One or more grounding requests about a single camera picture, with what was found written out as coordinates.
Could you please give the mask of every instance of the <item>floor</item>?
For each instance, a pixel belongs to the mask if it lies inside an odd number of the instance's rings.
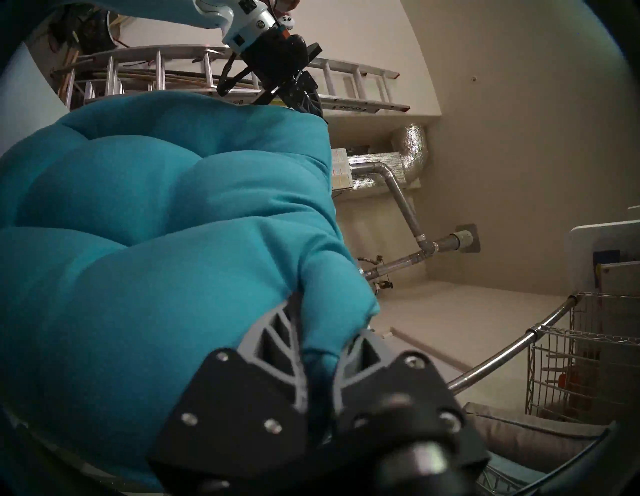
[[[445,282],[424,282],[386,291],[377,332],[397,330],[428,347],[445,381],[480,364],[549,315],[562,297],[502,291]],[[568,320],[559,326],[568,325]],[[526,352],[457,396],[469,401],[522,412],[527,383]]]

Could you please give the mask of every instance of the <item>label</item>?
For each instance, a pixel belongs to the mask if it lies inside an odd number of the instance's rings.
[[[331,150],[331,159],[333,163],[331,176],[332,189],[353,188],[353,176],[351,176],[351,166],[349,165],[347,150],[345,148]]]

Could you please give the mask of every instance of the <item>gray pipe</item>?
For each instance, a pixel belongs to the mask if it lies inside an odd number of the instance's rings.
[[[404,257],[402,259],[395,260],[389,264],[380,265],[378,267],[372,268],[369,271],[364,273],[364,277],[367,281],[372,279],[377,279],[383,275],[389,274],[391,272],[395,272],[400,269],[404,269],[406,267],[411,267],[412,265],[419,264],[423,260],[426,260],[427,256],[424,252],[420,251],[418,253],[414,253],[413,255],[409,255],[408,257]]]
[[[389,191],[391,191],[394,200],[398,204],[404,220],[406,220],[406,223],[409,225],[409,229],[411,230],[411,233],[418,243],[418,246],[420,246],[422,251],[424,251],[426,254],[435,253],[435,246],[430,241],[427,241],[427,237],[424,235],[422,229],[420,228],[420,224],[418,223],[415,212],[413,211],[411,204],[404,197],[402,189],[400,189],[400,185],[398,184],[396,176],[391,170],[391,167],[383,164],[382,162],[353,164],[351,166],[351,174],[354,177],[367,174],[380,174],[385,180]]]
[[[383,162],[391,167],[401,188],[409,184],[420,175],[424,169],[427,157],[427,134],[418,124],[411,124],[396,129],[391,134],[391,145],[394,153],[356,155],[349,157],[349,164]],[[353,177],[353,189],[340,195],[344,198],[363,198],[387,191],[384,184],[371,174]]]

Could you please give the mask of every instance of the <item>screw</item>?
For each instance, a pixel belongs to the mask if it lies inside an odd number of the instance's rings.
[[[180,416],[180,420],[184,425],[189,427],[194,427],[198,424],[198,417],[196,417],[192,413],[183,413]]]
[[[214,491],[220,491],[221,489],[227,489],[231,487],[228,481],[205,481],[203,482],[199,489],[202,493],[212,493]]]
[[[282,432],[282,426],[277,420],[269,419],[264,423],[264,428],[267,429],[269,434],[280,434]]]
[[[457,434],[462,429],[462,422],[455,413],[440,412],[440,420],[444,421],[447,425],[447,432],[450,434]]]
[[[404,359],[404,364],[407,365],[407,367],[411,367],[412,369],[423,369],[426,366],[424,360],[415,355],[406,357]]]

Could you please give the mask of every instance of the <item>metal rod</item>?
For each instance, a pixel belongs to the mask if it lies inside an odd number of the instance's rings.
[[[74,85],[76,83],[76,70],[72,70],[69,75],[69,84],[67,85],[67,98],[65,99],[65,105],[71,110],[71,98],[74,95]]]
[[[204,52],[202,63],[204,64],[204,76],[207,80],[207,86],[209,88],[213,88],[213,74],[211,74],[211,59],[209,59],[209,52]]]
[[[356,90],[358,92],[358,98],[362,100],[367,99],[367,94],[364,90],[364,81],[362,80],[362,74],[360,73],[360,66],[357,66],[353,71],[353,80],[356,83]]]
[[[400,185],[394,175],[393,169],[389,167],[387,164],[383,164],[382,162],[370,162],[364,164],[352,164],[351,165],[351,174],[356,177],[359,175],[367,175],[367,174],[379,174],[387,183],[389,191],[394,197],[394,200],[398,204],[398,208],[402,212],[404,220],[409,225],[409,229],[413,234],[418,246],[420,246],[421,250],[424,251],[425,255],[430,256],[436,252],[436,246],[431,242],[427,241],[426,236],[422,232],[422,228],[418,223],[418,219],[413,211],[413,207],[407,201],[404,196],[402,189],[400,189]]]
[[[109,63],[107,64],[107,82],[104,87],[105,96],[110,96],[113,94],[113,77],[114,77],[113,67],[114,66],[115,66],[115,60],[113,59],[113,56],[111,56],[109,57]]]
[[[533,379],[532,381],[535,384],[539,384],[541,386],[547,387],[549,389],[554,389],[556,391],[560,391],[560,392],[563,392],[563,393],[575,394],[576,396],[579,396],[579,397],[582,397],[582,398],[586,398],[586,399],[592,399],[592,400],[595,400],[595,401],[604,401],[606,403],[617,404],[617,405],[620,405],[620,406],[626,406],[625,403],[619,403],[617,401],[613,401],[612,399],[603,398],[602,396],[589,396],[588,394],[578,393],[576,391],[571,391],[570,389],[565,389],[565,388],[561,388],[561,387],[558,387],[558,386],[553,386],[551,384],[544,383],[542,381],[538,381],[537,379]]]
[[[387,92],[387,101],[389,103],[393,103],[393,97],[391,96],[391,90],[389,90],[389,85],[387,84],[387,75],[386,75],[386,73],[382,75],[382,84],[385,85],[385,91]]]
[[[566,301],[562,305],[556,308],[555,312],[550,314],[543,321],[539,322],[535,327],[531,328],[531,330],[538,332],[538,331],[543,331],[543,329],[541,329],[542,327],[553,327],[560,321],[562,317],[566,315],[566,313],[569,310],[575,307],[581,299],[582,298],[580,295],[578,296],[571,295],[569,298],[566,299]]]
[[[548,323],[558,322],[569,310],[576,306],[577,303],[578,298],[575,296],[567,298],[566,301],[555,309],[547,318],[529,328],[523,336],[518,338],[502,351],[496,353],[488,360],[485,360],[480,365],[471,369],[469,372],[466,372],[460,377],[452,380],[447,384],[449,390],[453,394],[458,394],[477,383],[480,379],[487,377],[491,372],[510,361],[514,356],[519,354],[519,352],[528,347],[529,344],[535,343],[537,340],[542,338],[544,335],[542,326],[547,326],[549,325]]]
[[[325,60],[322,63],[322,71],[324,73],[324,80],[326,81],[326,90],[329,94],[335,96],[335,86],[333,85],[333,79],[331,78],[331,68],[329,67],[329,61]]]
[[[156,52],[156,90],[164,90],[164,59],[160,50]]]

